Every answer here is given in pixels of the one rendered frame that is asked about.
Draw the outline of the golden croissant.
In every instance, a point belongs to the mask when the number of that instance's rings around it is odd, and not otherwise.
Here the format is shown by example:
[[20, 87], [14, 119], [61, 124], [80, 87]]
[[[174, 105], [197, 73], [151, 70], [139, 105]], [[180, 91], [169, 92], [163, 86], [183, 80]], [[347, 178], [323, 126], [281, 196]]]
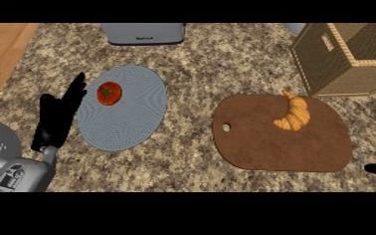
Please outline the golden croissant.
[[285, 117], [273, 121], [276, 127], [290, 131], [300, 131], [310, 122], [309, 104], [303, 97], [288, 90], [282, 91], [288, 98], [288, 112]]

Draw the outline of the pale grey object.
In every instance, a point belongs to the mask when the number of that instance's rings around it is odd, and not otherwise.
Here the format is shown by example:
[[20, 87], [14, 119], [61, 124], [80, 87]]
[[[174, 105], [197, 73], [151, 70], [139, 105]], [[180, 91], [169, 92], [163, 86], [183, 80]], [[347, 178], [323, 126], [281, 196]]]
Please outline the pale grey object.
[[294, 34], [300, 34], [306, 24], [304, 23], [285, 23], [284, 26], [287, 27], [287, 29], [294, 33]]

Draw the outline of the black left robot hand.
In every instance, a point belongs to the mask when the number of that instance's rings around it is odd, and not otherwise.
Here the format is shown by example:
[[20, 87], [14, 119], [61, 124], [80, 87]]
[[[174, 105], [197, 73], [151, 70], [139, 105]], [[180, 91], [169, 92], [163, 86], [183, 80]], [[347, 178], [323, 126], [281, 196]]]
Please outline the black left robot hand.
[[65, 144], [74, 116], [87, 94], [86, 86], [86, 74], [80, 73], [59, 99], [51, 94], [42, 95], [40, 120], [31, 143], [34, 151], [51, 145], [61, 147]]

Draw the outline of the grey appliance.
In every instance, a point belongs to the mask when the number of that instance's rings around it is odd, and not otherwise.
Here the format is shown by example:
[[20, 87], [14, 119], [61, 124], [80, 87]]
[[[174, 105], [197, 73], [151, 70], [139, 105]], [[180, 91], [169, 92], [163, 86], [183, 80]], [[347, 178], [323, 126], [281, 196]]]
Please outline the grey appliance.
[[164, 45], [185, 40], [183, 23], [102, 23], [113, 45]]

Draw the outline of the tan wicker basket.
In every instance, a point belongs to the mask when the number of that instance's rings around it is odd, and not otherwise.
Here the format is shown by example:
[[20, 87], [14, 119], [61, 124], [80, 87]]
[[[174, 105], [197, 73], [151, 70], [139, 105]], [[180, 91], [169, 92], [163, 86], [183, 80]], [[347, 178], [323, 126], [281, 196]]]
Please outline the tan wicker basket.
[[291, 51], [310, 96], [376, 94], [376, 23], [309, 23]]

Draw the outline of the brown wooden cutting board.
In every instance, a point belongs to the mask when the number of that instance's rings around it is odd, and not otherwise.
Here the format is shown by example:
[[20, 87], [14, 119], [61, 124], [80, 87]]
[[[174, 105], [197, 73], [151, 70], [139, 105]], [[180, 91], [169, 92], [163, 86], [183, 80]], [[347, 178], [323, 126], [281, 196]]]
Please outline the brown wooden cutting board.
[[213, 114], [211, 131], [226, 161], [248, 170], [337, 172], [353, 158], [346, 122], [332, 106], [306, 99], [310, 122], [298, 131], [276, 127], [288, 111], [288, 98], [233, 95]]

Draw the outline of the round blue placemat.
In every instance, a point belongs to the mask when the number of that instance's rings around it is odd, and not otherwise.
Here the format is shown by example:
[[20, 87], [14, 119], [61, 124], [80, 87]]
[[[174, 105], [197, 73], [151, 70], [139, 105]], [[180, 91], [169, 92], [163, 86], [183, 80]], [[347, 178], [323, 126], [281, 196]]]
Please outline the round blue placemat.
[[[118, 102], [98, 101], [98, 88], [116, 82], [123, 88]], [[158, 73], [144, 66], [111, 68], [92, 81], [79, 111], [77, 127], [89, 145], [116, 152], [138, 146], [157, 131], [169, 109], [169, 92]]]

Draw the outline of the red tomato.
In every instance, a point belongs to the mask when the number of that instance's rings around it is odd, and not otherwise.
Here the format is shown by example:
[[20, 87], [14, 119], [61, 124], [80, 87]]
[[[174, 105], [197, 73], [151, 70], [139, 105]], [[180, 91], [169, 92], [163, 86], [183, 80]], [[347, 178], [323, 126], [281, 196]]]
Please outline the red tomato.
[[98, 87], [98, 101], [104, 106], [113, 106], [123, 97], [123, 88], [116, 82], [105, 82]]

